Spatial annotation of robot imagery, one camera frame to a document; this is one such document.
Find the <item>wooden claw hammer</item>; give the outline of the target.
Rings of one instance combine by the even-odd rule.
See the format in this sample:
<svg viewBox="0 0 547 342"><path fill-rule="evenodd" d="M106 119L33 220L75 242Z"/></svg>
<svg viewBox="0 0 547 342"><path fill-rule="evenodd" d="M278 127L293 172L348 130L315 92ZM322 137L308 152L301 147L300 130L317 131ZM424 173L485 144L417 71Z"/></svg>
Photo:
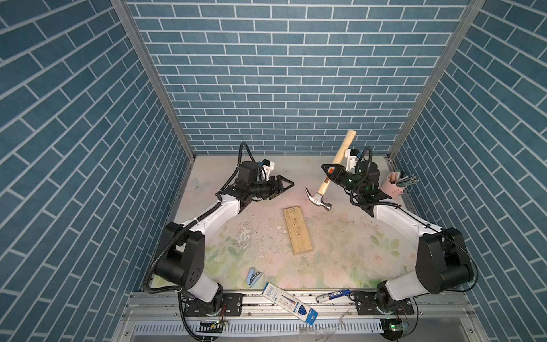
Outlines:
<svg viewBox="0 0 547 342"><path fill-rule="evenodd" d="M330 165L326 166L326 178L322 182L321 186L317 190L315 195L312 195L308 188L305 188L306 194L309 198L309 200L316 206L322 207L323 209L330 211L332 208L332 204L326 203L323 201L323 196L325 195L330 183L331 183L331 177L335 175L337 172L337 169L340 168L341 162L345 156L345 152L347 149L350 148L351 143L353 142L354 138L356 136L356 131L349 130L338 149L338 152L333 160L333 162Z"/></svg>

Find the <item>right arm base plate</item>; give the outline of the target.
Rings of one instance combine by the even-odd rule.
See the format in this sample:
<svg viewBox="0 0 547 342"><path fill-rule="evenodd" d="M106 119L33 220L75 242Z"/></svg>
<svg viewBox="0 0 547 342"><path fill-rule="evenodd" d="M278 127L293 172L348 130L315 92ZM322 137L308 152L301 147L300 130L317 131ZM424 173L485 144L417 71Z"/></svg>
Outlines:
<svg viewBox="0 0 547 342"><path fill-rule="evenodd" d="M355 303L359 316L413 315L415 313L410 299L393 300L385 292L354 291L348 297Z"/></svg>

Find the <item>wooden plank with nails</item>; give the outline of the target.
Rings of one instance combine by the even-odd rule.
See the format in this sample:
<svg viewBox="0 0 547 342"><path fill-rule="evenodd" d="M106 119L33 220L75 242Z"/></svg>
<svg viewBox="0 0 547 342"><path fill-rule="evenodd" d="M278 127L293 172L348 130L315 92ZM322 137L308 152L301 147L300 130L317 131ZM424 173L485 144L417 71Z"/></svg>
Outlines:
<svg viewBox="0 0 547 342"><path fill-rule="evenodd" d="M283 210L294 255L311 252L313 245L300 207Z"/></svg>

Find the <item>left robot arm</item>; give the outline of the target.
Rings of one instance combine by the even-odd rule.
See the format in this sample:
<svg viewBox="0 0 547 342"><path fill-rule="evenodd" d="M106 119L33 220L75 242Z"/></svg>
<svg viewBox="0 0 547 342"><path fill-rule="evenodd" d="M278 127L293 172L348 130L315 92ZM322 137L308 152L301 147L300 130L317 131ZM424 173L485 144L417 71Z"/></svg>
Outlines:
<svg viewBox="0 0 547 342"><path fill-rule="evenodd" d="M178 224L168 223L142 281L148 294L176 292L195 300L208 314L222 305L222 285L205 273L205 245L230 219L252 202L272 200L294 186L282 175L272 175L274 163L255 161L246 142L239 146L238 160L228 181L215 193L216 202L200 215Z"/></svg>

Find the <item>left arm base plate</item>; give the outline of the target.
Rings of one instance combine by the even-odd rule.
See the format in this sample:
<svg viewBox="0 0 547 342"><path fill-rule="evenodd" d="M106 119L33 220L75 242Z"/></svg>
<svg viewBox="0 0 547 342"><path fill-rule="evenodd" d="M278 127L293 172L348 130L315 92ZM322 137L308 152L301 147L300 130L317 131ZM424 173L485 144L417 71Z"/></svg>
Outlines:
<svg viewBox="0 0 547 342"><path fill-rule="evenodd" d="M211 302L192 299L185 302L184 315L202 316L241 316L243 306L242 293L218 293Z"/></svg>

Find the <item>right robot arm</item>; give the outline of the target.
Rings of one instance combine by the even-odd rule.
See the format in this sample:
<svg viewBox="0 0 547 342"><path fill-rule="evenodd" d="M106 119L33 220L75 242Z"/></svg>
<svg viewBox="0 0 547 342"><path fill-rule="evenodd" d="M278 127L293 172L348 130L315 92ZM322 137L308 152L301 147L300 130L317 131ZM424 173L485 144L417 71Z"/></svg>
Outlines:
<svg viewBox="0 0 547 342"><path fill-rule="evenodd" d="M379 186L379 170L372 161L372 150L364 149L365 159L357 150L356 160L348 169L341 161L323 164L325 181L341 186L350 204L372 218L398 231L417 249L415 269L377 286L378 302L400 302L424 294L455 292L458 286L478 280L478 267L467 252L463 234L455 228L441 228L397 204L393 195Z"/></svg>

